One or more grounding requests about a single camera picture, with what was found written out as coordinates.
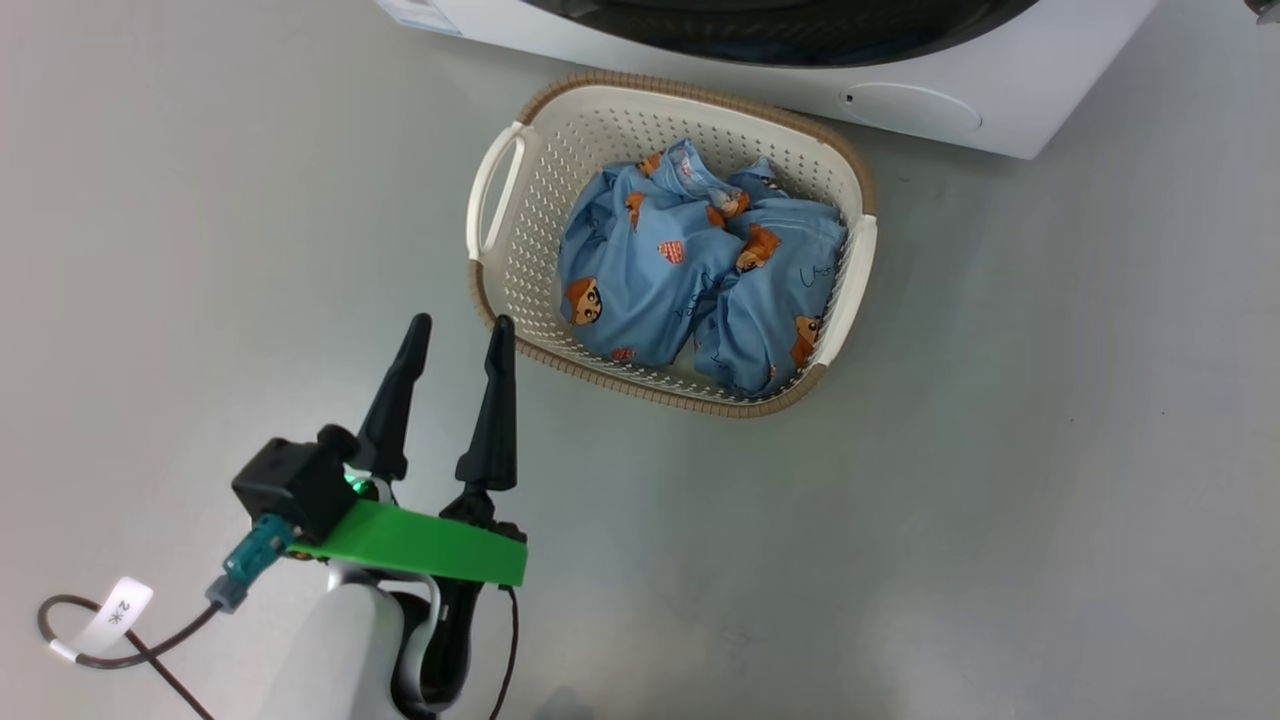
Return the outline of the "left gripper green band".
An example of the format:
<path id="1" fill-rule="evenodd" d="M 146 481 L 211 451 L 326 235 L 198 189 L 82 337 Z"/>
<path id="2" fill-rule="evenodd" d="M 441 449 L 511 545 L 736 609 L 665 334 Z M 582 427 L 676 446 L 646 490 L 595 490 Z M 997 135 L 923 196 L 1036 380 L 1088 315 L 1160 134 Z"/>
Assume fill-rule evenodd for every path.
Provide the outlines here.
<path id="1" fill-rule="evenodd" d="M 348 465 L 383 480 L 402 480 L 413 387 L 428 357 L 433 319 L 413 315 L 361 425 Z M 454 478 L 468 492 L 506 492 L 518 483 L 516 333 L 499 315 L 485 356 L 486 388 L 468 450 Z M 463 521 L 429 516 L 360 496 L 351 488 L 305 489 L 291 496 L 301 529 L 292 550 L 315 559 L 379 571 L 520 587 L 529 547 Z"/>

